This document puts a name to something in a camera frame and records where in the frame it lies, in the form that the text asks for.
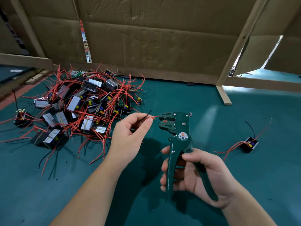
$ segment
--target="left hand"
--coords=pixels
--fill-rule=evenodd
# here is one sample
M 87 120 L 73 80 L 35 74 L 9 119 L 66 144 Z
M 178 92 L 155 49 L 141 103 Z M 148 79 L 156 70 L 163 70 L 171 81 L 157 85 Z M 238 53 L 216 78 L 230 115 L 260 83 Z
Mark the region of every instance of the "left hand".
M 132 113 L 119 121 L 114 128 L 111 147 L 106 157 L 120 169 L 124 169 L 138 154 L 141 142 L 153 123 L 153 116 Z

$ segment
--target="right hand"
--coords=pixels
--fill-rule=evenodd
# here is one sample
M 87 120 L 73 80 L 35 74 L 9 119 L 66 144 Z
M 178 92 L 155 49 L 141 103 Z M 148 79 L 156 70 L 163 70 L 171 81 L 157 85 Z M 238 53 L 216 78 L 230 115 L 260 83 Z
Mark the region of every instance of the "right hand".
M 169 154 L 170 146 L 162 149 L 163 154 Z M 207 194 L 203 181 L 194 166 L 194 162 L 204 164 L 213 190 L 218 196 L 218 201 L 213 201 Z M 223 160 L 217 155 L 204 152 L 193 148 L 193 152 L 182 154 L 179 157 L 177 166 L 185 168 L 177 168 L 175 170 L 174 191 L 189 191 L 208 204 L 217 207 L 225 208 L 234 199 L 235 194 L 241 189 L 241 185 L 235 180 Z M 168 159 L 162 164 L 164 174 L 160 179 L 161 190 L 166 190 L 166 172 L 168 167 Z

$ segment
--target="wire stripper jaw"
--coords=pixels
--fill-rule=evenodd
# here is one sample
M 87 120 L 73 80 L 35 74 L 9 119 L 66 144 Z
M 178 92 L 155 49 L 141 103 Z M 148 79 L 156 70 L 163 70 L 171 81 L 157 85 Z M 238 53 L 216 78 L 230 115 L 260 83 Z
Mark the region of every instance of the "wire stripper jaw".
M 174 174 L 178 157 L 183 153 L 190 153 L 193 151 L 193 141 L 189 131 L 189 118 L 191 116 L 192 113 L 173 112 L 163 113 L 159 117 L 159 128 L 168 131 L 174 136 L 168 137 L 168 140 L 170 141 L 170 150 L 166 175 L 166 202 L 171 200 L 173 194 Z M 218 200 L 218 197 L 211 186 L 205 166 L 201 163 L 194 163 L 194 166 L 200 174 L 209 197 L 212 200 Z

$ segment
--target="wire stripper handle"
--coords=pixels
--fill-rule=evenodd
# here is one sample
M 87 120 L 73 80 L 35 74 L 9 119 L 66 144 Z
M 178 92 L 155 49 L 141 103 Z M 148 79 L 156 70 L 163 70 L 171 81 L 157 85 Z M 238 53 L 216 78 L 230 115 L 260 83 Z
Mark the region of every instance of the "wire stripper handle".
M 192 152 L 191 149 L 187 149 L 185 151 L 185 153 L 190 153 L 190 152 Z M 216 193 L 213 190 L 213 187 L 212 187 L 211 182 L 208 178 L 208 174 L 207 174 L 207 171 L 206 171 L 206 168 L 205 168 L 204 164 L 201 164 L 201 163 L 197 162 L 197 163 L 194 163 L 194 166 L 200 174 L 200 177 L 203 181 L 203 184 L 204 184 L 204 187 L 205 187 L 205 190 L 206 190 L 208 196 L 212 200 L 217 201 L 219 198 L 217 197 Z

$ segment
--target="green floor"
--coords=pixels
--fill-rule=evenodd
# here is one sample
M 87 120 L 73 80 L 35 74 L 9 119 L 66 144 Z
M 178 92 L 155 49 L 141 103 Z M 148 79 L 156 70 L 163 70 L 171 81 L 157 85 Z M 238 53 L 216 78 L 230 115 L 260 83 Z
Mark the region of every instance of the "green floor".
M 227 93 L 233 106 L 227 107 L 214 86 L 147 79 L 143 89 L 141 112 L 192 112 L 194 147 L 208 152 L 225 151 L 252 135 L 244 120 L 259 134 L 272 119 L 256 149 L 250 154 L 231 152 L 226 165 L 278 225 L 301 225 L 301 94 L 231 88 Z M 26 95 L 44 91 L 39 84 Z M 19 107 L 31 102 L 18 99 Z M 1 120 L 12 118 L 15 110 L 13 104 L 1 110 Z M 0 140 L 20 136 L 18 130 L 12 122 L 0 125 Z M 227 225 L 220 210 L 189 193 L 176 193 L 173 202 L 165 203 L 159 183 L 165 156 L 159 151 L 169 144 L 167 137 L 154 123 L 119 179 L 106 225 Z M 38 163 L 49 150 L 27 140 L 0 143 L 0 225 L 48 225 L 52 221 L 101 163 L 88 165 L 100 153 L 100 145 L 88 144 L 78 159 L 80 144 L 80 137 L 69 140 L 49 160 L 41 177 Z

